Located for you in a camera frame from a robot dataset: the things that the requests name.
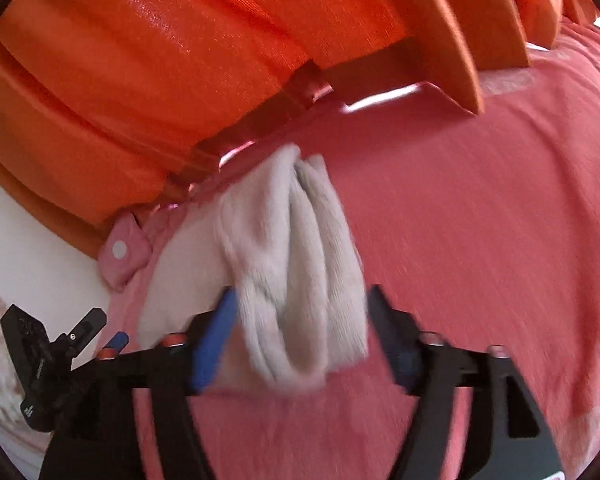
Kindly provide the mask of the white fleece sweater black hearts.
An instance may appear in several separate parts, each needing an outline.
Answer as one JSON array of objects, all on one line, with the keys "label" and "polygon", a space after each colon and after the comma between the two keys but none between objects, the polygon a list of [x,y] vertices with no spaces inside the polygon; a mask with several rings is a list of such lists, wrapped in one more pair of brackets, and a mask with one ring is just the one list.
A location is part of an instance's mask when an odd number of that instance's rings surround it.
[{"label": "white fleece sweater black hearts", "polygon": [[190,205],[159,254],[137,336],[142,348],[237,295],[216,388],[320,388],[368,355],[360,258],[324,159],[279,148],[207,203]]}]

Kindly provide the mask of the pink polka dot garment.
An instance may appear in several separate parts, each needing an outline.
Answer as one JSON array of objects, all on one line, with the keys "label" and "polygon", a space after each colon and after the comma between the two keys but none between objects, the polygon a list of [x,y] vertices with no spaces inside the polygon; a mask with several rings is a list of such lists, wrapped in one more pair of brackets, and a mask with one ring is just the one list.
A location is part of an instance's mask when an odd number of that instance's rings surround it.
[{"label": "pink polka dot garment", "polygon": [[100,275],[110,288],[121,292],[132,277],[148,265],[158,250],[158,241],[178,221],[182,207],[170,204],[151,211],[144,222],[126,212],[114,222],[105,244],[99,249]]}]

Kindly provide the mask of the orange curtain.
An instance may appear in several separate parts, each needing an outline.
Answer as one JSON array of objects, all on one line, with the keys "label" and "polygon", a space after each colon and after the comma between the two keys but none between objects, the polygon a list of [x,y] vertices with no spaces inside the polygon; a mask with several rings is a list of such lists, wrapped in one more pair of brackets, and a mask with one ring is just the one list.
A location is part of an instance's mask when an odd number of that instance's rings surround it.
[{"label": "orange curtain", "polygon": [[[222,155],[302,115],[388,35],[382,0],[0,0],[0,185],[95,255]],[[593,0],[562,0],[590,24]]]}]

